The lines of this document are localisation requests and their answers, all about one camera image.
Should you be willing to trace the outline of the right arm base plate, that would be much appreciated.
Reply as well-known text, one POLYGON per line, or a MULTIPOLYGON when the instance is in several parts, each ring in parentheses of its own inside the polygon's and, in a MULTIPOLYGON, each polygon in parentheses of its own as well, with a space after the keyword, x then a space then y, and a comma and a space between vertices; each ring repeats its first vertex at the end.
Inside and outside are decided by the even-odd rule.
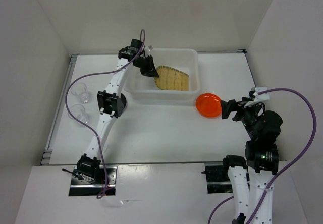
POLYGON ((205 170, 201 173, 206 177, 207 193, 232 193, 232 185, 226 169, 230 165, 222 162, 210 162, 204 165, 205 170))

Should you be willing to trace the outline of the orange plastic plate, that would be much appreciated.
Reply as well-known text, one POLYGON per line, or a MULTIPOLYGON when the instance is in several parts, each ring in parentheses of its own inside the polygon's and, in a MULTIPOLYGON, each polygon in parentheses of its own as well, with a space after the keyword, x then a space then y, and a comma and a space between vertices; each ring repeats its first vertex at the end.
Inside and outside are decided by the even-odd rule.
POLYGON ((196 99, 195 107, 206 118, 216 118, 222 113, 221 99, 212 93, 199 95, 196 99))

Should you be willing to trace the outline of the woven bamboo tray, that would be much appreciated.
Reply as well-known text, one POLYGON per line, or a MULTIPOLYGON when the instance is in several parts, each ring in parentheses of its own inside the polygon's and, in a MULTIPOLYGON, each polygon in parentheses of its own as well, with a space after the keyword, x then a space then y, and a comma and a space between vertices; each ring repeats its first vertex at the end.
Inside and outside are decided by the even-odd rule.
POLYGON ((189 75, 170 66, 158 66, 159 77, 154 78, 160 90, 189 91, 189 75))

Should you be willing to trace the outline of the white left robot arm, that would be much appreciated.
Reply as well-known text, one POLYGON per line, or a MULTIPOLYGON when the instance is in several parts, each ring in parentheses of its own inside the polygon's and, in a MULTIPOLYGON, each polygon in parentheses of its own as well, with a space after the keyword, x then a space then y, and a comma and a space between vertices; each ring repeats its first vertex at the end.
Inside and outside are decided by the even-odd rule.
POLYGON ((114 122, 125 107, 126 99, 121 91, 133 67, 138 67, 145 77, 158 77, 153 57, 146 54, 144 41, 132 39, 131 44, 118 52, 116 71, 103 91, 98 91, 97 103, 99 120, 94 137, 85 153, 77 162, 77 172, 88 183, 96 183, 100 179, 100 165, 103 163, 102 150, 114 122))

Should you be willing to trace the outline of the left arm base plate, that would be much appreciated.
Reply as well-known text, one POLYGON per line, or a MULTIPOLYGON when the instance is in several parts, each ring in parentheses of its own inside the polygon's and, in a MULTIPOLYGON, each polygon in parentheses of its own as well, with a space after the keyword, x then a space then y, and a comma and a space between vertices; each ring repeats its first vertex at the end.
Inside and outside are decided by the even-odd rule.
MULTIPOLYGON (((107 166, 107 190, 105 196, 115 196, 117 182, 117 167, 107 166)), ((74 166, 69 188, 69 196, 97 196, 105 187, 105 173, 101 165, 95 178, 86 177, 74 166)))

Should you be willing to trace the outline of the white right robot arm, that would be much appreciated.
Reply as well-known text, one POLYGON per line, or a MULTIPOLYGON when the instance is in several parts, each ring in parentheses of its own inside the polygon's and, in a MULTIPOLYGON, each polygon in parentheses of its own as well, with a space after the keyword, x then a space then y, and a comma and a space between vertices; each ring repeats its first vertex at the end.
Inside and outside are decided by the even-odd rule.
POLYGON ((279 154, 276 138, 281 132, 282 118, 274 111, 265 110, 264 103, 247 105, 242 101, 221 101, 222 119, 234 112, 233 120, 241 122, 248 133, 245 155, 227 155, 221 174, 230 180, 235 201, 233 223, 272 223, 273 184, 277 174, 279 154))

